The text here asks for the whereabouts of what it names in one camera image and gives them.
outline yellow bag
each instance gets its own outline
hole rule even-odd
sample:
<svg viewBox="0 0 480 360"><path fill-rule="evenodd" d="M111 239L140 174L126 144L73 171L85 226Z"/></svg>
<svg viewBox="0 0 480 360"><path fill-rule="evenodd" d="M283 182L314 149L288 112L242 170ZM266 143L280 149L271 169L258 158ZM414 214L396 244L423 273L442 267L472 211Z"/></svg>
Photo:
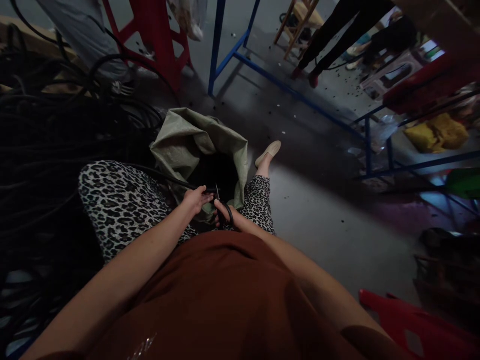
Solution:
<svg viewBox="0 0 480 360"><path fill-rule="evenodd" d="M429 121L404 131L417 150L424 154L439 154L460 149L469 139L465 126L443 113Z"/></svg>

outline red shoe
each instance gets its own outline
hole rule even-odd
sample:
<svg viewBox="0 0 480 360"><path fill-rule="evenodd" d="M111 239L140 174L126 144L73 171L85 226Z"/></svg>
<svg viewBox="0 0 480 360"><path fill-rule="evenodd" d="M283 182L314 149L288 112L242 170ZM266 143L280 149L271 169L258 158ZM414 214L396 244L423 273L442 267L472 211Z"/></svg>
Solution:
<svg viewBox="0 0 480 360"><path fill-rule="evenodd" d="M313 89L316 89L319 85L319 76L310 74L310 76L308 77L308 82Z"/></svg>
<svg viewBox="0 0 480 360"><path fill-rule="evenodd" d="M293 80L296 80L300 77L300 75L302 75L303 72L304 71L301 68L296 67L295 70L293 70L293 72L291 73L291 78Z"/></svg>

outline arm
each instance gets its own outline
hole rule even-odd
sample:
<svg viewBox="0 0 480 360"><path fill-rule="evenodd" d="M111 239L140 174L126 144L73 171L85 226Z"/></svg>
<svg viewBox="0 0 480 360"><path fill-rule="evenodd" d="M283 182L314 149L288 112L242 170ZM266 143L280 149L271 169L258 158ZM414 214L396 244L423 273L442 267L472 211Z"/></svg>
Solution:
<svg viewBox="0 0 480 360"><path fill-rule="evenodd" d="M227 209L219 201L215 200L215 206L229 219ZM295 275L316 311L324 315L339 332L349 327L363 326L388 337L347 289L328 272L288 242L240 215L232 206L230 209L235 227L242 233L255 235L265 242Z"/></svg>
<svg viewBox="0 0 480 360"><path fill-rule="evenodd" d="M205 189L201 186L195 191L189 190L169 216L95 275L53 319L22 360L58 352L86 354L170 256L202 206L213 200L211 194L203 195Z"/></svg>

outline plastic bag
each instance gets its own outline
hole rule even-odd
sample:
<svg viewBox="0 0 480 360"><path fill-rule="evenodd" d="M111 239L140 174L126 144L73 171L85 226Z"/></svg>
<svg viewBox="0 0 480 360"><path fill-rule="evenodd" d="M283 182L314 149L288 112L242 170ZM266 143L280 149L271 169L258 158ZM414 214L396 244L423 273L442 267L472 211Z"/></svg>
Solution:
<svg viewBox="0 0 480 360"><path fill-rule="evenodd" d="M183 182L189 181L203 155L221 153L229 156L237 172L233 184L234 198L222 200L228 201L235 209L244 206L245 185L249 173L248 141L218 119L203 116L188 108L170 109L155 142L150 145L150 150L164 174ZM173 183L169 186L180 205L187 189ZM209 223L215 210L211 203L205 204L195 220Z"/></svg>
<svg viewBox="0 0 480 360"><path fill-rule="evenodd" d="M208 0L168 0L168 5L187 36L192 40L202 41Z"/></svg>
<svg viewBox="0 0 480 360"><path fill-rule="evenodd" d="M397 132L399 124L393 115L385 115L380 122L371 129L371 149L379 154L385 149L387 140Z"/></svg>

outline scissors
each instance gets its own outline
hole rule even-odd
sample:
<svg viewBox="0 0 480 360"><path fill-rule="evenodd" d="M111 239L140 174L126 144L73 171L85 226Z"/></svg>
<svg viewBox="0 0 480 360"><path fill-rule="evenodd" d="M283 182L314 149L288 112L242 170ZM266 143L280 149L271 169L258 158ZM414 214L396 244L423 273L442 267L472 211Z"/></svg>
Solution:
<svg viewBox="0 0 480 360"><path fill-rule="evenodd" d="M234 227L234 215L232 214L232 210L230 210L230 206L226 202L223 202L223 201L220 200L219 187L218 187L217 184L215 184L215 187L216 187L216 198L218 199L219 202L221 202L221 204L228 211L228 216L230 216L230 225L233 228ZM222 229L225 225L225 217L220 210L218 211L218 219L220 220L220 228Z"/></svg>

